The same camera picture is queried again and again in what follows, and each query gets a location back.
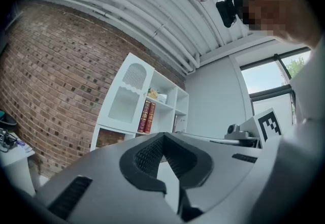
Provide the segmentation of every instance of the sky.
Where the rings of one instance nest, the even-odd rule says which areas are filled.
[[[290,64],[291,60],[298,60],[302,57],[305,63],[308,61],[309,52],[300,53],[282,59],[284,65]],[[270,62],[261,66],[242,71],[248,93],[259,92],[270,88],[280,87],[284,78],[275,62]]]

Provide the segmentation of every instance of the white bookshelf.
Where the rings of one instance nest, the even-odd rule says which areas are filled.
[[[147,96],[148,89],[166,94],[166,103]],[[105,97],[93,133],[91,148],[96,148],[100,129],[123,133],[128,140],[139,135],[138,126],[146,100],[156,103],[150,133],[172,132],[177,115],[176,131],[186,131],[188,93],[157,72],[152,66],[129,54],[116,74]]]

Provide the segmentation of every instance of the tree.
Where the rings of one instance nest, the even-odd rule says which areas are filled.
[[[291,60],[291,62],[286,65],[287,70],[289,71],[291,77],[293,78],[305,65],[305,61],[302,57],[299,57],[298,60]]]

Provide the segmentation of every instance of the book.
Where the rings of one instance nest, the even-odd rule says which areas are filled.
[[[140,118],[140,122],[139,122],[138,132],[143,132],[144,131],[144,128],[146,126],[146,121],[147,121],[147,117],[148,117],[150,104],[151,104],[151,102],[148,101],[148,100],[146,100],[146,102],[144,103],[141,118]]]
[[[154,115],[155,109],[156,109],[156,103],[151,103],[147,122],[146,122],[146,127],[144,128],[144,132],[147,134],[150,133],[150,130],[151,130],[151,125],[152,125],[152,120],[153,120],[153,115]]]
[[[177,115],[175,115],[175,117],[174,117],[173,133],[175,132],[175,129],[176,129],[176,122],[177,122]]]

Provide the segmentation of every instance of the white desk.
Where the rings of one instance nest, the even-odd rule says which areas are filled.
[[[20,140],[15,133],[10,134]],[[0,152],[0,164],[10,183],[31,196],[35,195],[35,190],[31,182],[27,158],[33,154],[35,154],[33,150],[26,153],[23,148],[16,145],[7,153]]]

